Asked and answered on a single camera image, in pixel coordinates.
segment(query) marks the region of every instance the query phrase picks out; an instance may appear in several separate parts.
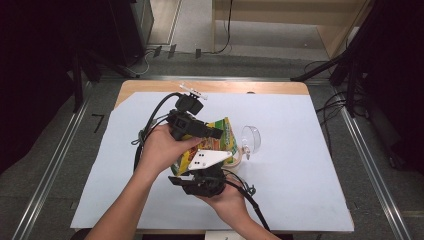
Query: white tabletop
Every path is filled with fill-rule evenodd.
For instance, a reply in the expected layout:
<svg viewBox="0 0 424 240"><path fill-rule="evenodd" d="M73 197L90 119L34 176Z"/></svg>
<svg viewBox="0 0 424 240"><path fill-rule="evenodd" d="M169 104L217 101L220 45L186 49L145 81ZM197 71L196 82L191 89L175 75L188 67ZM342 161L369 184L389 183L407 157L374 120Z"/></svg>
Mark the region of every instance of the white tabletop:
<svg viewBox="0 0 424 240"><path fill-rule="evenodd" d="M97 159L71 228L91 228L117 198L133 171L137 138L150 114L168 93L139 92L111 114ZM210 93L196 116L205 122L229 117L237 139L245 125L259 129L262 145L238 175L254 184L253 196L271 230L352 232L350 212L308 95ZM168 100L157 116L174 108ZM139 229L225 230L204 202L184 193L164 171L154 183ZM248 205L250 215L260 223Z"/></svg>

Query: snack bag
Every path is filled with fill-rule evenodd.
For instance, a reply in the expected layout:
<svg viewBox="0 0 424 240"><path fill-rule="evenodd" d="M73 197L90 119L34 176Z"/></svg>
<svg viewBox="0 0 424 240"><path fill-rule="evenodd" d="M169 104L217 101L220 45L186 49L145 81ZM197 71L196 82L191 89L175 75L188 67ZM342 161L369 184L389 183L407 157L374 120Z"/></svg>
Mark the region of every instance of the snack bag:
<svg viewBox="0 0 424 240"><path fill-rule="evenodd" d="M204 138L200 144L184 152L181 157L171 166L171 170L175 176L180 176L188 171L188 165L190 164L191 160L193 160L194 155L198 149L230 151L232 156L223 161L224 165L231 164L236 160L235 155L238 154L238 148L236 139L234 138L234 134L231 129L230 120L225 117L219 121L208 123L207 126L223 130L221 139ZM190 137L191 136L186 135L183 137L183 140Z"/></svg>

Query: wooden table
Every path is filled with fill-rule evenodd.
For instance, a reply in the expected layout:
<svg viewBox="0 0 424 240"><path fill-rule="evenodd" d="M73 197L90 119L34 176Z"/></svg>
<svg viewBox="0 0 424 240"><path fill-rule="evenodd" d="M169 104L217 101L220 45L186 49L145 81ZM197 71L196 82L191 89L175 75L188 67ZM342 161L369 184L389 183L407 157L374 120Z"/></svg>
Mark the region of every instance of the wooden table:
<svg viewBox="0 0 424 240"><path fill-rule="evenodd" d="M167 92L181 91L182 82L131 80L122 85L71 228L93 227L113 203L132 174L136 147L130 142L156 104ZM238 174L255 185L257 193L253 197L274 233L353 231L346 200L305 84L185 83L209 95L204 109L196 116L200 120L225 114L235 135L244 125L252 123L261 132L261 150L248 162L242 161ZM163 108L169 111L173 104L167 101ZM180 187L172 186L168 180L170 174L170 170L161 173L151 189L138 224L142 233L203 234L206 230L228 229L209 206L185 195ZM258 221L247 205L252 218Z"/></svg>
<svg viewBox="0 0 424 240"><path fill-rule="evenodd" d="M343 49L355 26L369 12L370 0L235 0L231 21L317 25L330 58ZM228 20L230 0L213 0L212 36L215 49L215 20Z"/></svg>

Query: gray carpet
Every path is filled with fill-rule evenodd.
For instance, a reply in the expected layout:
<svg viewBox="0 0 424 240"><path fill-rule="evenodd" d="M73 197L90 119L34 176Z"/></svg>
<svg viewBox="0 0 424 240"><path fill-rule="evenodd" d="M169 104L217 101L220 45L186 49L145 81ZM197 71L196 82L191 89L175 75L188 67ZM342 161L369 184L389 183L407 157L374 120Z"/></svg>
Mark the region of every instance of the gray carpet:
<svg viewBox="0 0 424 240"><path fill-rule="evenodd" d="M166 53L157 58L148 57L149 71L144 79L158 75L169 76L230 76L267 77L278 80L302 74L309 61L205 55L176 54L168 59ZM132 67L143 71L146 64ZM104 69L105 75L94 88L94 93L83 121L64 159L43 209L34 225L30 239L70 239L69 228L75 206L81 196L85 181L96 158L107 120L113 109L123 79ZM309 81L308 88L315 108L322 107L333 95L332 87L321 81ZM11 239L23 210L35 191L57 143L72 114L71 98L44 130L30 153L0 175L0 239ZM92 114L104 114L105 119L94 133L99 118ZM400 172L392 169L385 158L384 149L365 119L359 120L361 129L369 140L375 159L401 211L423 210L423 176L416 172ZM394 239L387 218L362 165L352 137L341 115L329 121L333 146L333 161L340 179L347 205L355 223L352 234L324 234L321 239ZM407 218L406 222L415 239L424 239L423 219ZM316 239L316 234L295 234L295 239Z"/></svg>

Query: hand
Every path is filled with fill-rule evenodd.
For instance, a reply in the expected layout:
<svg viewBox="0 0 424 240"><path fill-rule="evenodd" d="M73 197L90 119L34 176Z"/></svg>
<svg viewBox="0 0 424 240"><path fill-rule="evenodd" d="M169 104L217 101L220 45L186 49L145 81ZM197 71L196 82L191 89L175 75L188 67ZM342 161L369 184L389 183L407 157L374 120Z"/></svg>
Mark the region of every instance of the hand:
<svg viewBox="0 0 424 240"><path fill-rule="evenodd" d="M159 125L153 129L144 143L136 172L144 169L157 176L201 140L201 138L192 137L185 141L176 141L171 136L171 127L168 124Z"/></svg>
<svg viewBox="0 0 424 240"><path fill-rule="evenodd" d="M230 176L227 177L227 180L241 186L240 182ZM244 196L235 187L228 184L225 185L224 191L217 196L197 197L209 204L218 216L231 227L234 227L241 219L250 219Z"/></svg>

